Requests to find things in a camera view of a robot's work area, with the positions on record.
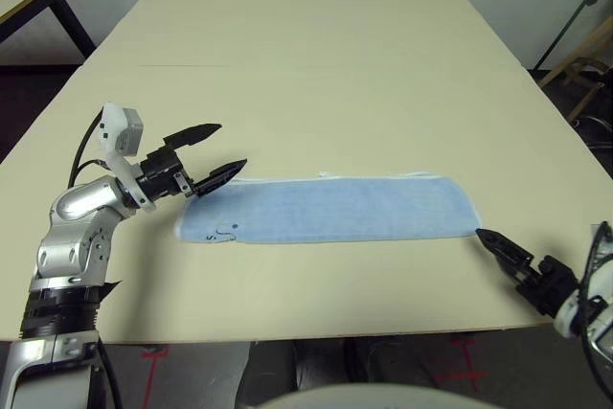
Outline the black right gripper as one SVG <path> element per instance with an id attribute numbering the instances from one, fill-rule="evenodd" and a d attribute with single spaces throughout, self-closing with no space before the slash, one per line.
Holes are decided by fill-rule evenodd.
<path id="1" fill-rule="evenodd" d="M 555 318 L 564 302 L 578 289 L 573 270 L 552 256 L 532 268 L 534 256 L 502 234 L 475 231 L 483 246 L 497 259 L 501 270 L 517 282 L 516 291 L 541 315 Z"/>

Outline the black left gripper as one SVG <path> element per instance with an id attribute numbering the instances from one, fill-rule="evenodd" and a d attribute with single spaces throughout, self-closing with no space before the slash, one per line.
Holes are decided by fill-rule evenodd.
<path id="1" fill-rule="evenodd" d="M 232 180 L 247 164 L 247 159 L 225 164 L 211 171 L 205 179 L 193 183 L 174 150 L 198 144 L 221 128 L 221 124 L 194 125 L 164 137 L 167 147 L 156 149 L 138 164 L 141 173 L 137 177 L 137 183 L 145 196 L 149 200 L 180 193 L 186 197 L 193 194 L 203 196 Z"/>

